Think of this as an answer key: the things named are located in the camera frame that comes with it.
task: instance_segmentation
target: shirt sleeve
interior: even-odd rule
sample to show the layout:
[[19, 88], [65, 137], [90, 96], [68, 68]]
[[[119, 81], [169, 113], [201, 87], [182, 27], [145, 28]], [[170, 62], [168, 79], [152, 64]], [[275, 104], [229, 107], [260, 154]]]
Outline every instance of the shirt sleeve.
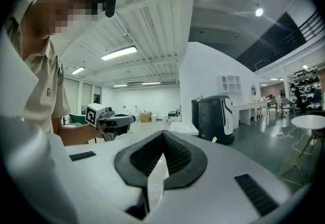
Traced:
[[59, 118], [66, 116], [70, 113], [70, 106], [68, 104], [66, 90], [64, 88], [64, 77], [60, 85], [57, 86], [56, 90], [56, 102], [52, 118]]

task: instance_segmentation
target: shirt collar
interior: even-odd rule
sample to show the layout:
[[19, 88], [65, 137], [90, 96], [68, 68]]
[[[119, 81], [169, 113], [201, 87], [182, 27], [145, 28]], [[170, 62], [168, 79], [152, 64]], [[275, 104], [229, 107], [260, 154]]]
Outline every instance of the shirt collar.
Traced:
[[[20, 32], [21, 21], [25, 15], [27, 9], [29, 8], [29, 6], [32, 3], [33, 3], [33, 1], [29, 2], [27, 0], [17, 0], [16, 3], [14, 4], [11, 18], [15, 19], [15, 21], [18, 23], [19, 32]], [[39, 53], [35, 54], [35, 56], [44, 56], [44, 55], [46, 55], [46, 57], [50, 60], [54, 59], [54, 57], [56, 56], [54, 54], [53, 45], [50, 42], [50, 37], [47, 38], [43, 50], [40, 51]]]

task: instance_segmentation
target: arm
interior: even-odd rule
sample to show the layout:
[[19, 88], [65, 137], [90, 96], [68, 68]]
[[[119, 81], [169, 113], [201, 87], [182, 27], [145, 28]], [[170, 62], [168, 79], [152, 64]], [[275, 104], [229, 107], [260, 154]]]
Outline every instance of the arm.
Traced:
[[60, 118], [53, 118], [53, 132], [61, 137], [65, 146], [79, 145], [93, 138], [100, 137], [100, 134], [91, 125], [83, 125], [79, 127], [66, 127], [62, 125]]

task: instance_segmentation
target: green chair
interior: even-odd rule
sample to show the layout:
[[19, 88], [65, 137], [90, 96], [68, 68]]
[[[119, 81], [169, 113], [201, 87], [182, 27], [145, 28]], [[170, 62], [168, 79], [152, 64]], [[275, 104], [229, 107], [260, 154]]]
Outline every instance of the green chair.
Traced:
[[86, 122], [86, 116], [85, 115], [75, 115], [75, 114], [69, 114], [71, 122], [70, 123], [81, 123], [81, 124], [88, 124]]

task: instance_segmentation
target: recessed light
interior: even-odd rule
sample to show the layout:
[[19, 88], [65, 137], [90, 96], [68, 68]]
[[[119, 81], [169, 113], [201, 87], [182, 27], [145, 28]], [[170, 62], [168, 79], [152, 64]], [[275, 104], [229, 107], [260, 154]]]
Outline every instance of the recessed light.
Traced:
[[113, 59], [116, 58], [118, 56], [122, 56], [122, 55], [126, 55], [126, 54], [130, 54], [130, 53], [134, 53], [137, 52], [137, 49], [135, 46], [129, 46], [117, 51], [113, 51], [103, 57], [101, 57], [103, 60], [108, 60], [108, 59]]
[[142, 83], [142, 85], [155, 85], [155, 84], [161, 84], [161, 82], [148, 82], [148, 83]]
[[262, 8], [258, 8], [258, 9], [256, 10], [256, 12], [255, 12], [255, 15], [256, 15], [256, 16], [261, 16], [261, 15], [263, 15], [263, 9], [262, 9]]
[[84, 69], [85, 69], [84, 67], [80, 67], [80, 68], [76, 69], [75, 71], [73, 71], [73, 72], [71, 72], [71, 73], [72, 73], [73, 75], [75, 75], [75, 74], [77, 74], [77, 73], [83, 71]]

